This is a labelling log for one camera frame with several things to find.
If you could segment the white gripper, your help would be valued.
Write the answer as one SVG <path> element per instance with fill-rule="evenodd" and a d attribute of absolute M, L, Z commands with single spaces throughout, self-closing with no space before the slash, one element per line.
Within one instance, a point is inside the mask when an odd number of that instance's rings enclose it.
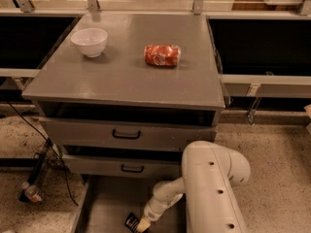
<path fill-rule="evenodd" d="M 150 199 L 144 208 L 144 217 L 141 218 L 137 225 L 137 231 L 139 233 L 146 231 L 151 226 L 151 222 L 159 220 L 165 211 L 166 204 L 164 202 L 157 201 L 156 199 Z"/>

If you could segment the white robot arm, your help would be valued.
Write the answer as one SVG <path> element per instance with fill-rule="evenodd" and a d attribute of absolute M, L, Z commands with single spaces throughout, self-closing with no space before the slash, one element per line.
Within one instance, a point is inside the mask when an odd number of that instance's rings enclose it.
<path fill-rule="evenodd" d="M 211 142 L 196 141 L 182 155 L 182 177 L 154 186 L 138 223 L 142 233 L 181 198 L 187 202 L 187 233 L 248 233 L 232 188 L 248 181 L 246 157 Z"/>

